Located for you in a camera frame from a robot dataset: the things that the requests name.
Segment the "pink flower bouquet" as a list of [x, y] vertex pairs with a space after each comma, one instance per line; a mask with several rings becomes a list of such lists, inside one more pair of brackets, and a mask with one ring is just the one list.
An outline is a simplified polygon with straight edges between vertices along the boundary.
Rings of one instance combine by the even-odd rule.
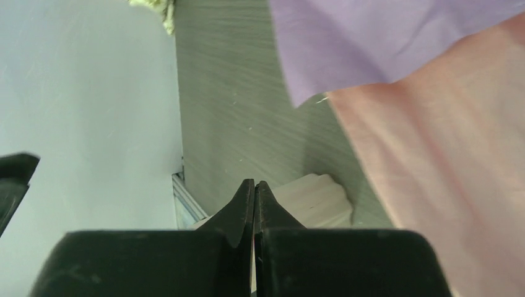
[[524, 2], [271, 1], [292, 103], [324, 94], [393, 225], [460, 296], [524, 295]]

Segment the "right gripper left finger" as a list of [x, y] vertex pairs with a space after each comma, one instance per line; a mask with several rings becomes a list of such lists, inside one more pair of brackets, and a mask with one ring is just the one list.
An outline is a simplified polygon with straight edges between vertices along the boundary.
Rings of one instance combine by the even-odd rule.
[[32, 296], [250, 296], [255, 185], [195, 230], [66, 234]]

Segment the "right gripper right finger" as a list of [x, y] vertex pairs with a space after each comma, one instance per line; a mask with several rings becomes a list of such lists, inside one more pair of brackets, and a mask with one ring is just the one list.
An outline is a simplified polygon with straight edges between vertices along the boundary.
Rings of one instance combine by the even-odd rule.
[[435, 252], [420, 234], [394, 229], [306, 228], [255, 189], [258, 296], [450, 296]]

